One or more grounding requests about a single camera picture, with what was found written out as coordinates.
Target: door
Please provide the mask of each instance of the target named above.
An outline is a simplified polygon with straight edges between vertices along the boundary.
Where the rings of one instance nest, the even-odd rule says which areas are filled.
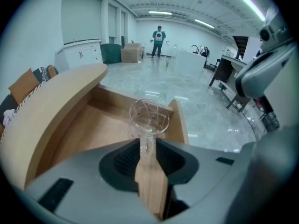
[[[84,48],[81,49],[81,54],[82,54],[82,65],[88,65],[88,64],[92,64],[93,62],[93,57],[92,54],[90,52],[90,48]]]
[[[73,51],[67,55],[70,69],[83,65],[83,58],[80,50]]]

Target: black pants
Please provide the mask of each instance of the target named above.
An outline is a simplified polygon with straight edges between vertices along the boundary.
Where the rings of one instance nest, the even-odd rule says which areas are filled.
[[[162,44],[154,44],[153,53],[151,54],[151,56],[155,55],[157,48],[158,48],[158,57],[160,57]]]

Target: transparent glass cup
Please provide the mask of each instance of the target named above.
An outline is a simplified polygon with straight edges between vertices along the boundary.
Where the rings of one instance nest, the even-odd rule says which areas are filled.
[[[155,135],[163,133],[169,125],[167,110],[154,100],[140,99],[129,110],[131,125],[140,133],[140,155],[151,154],[155,144]]]

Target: person in green shirt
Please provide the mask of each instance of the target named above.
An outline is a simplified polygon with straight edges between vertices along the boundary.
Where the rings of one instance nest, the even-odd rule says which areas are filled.
[[[154,48],[153,48],[153,52],[151,54],[151,58],[154,58],[155,52],[158,48],[158,58],[160,59],[160,55],[161,55],[161,48],[163,45],[163,41],[166,38],[166,34],[165,32],[161,32],[162,27],[158,26],[158,31],[154,31],[153,33],[153,38],[154,38]]]

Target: curved wooden tabletop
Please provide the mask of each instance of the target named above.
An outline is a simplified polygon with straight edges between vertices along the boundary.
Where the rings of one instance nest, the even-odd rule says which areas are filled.
[[[11,121],[0,147],[9,182],[24,189],[34,179],[40,158],[62,119],[107,74],[105,64],[80,66],[40,87]]]

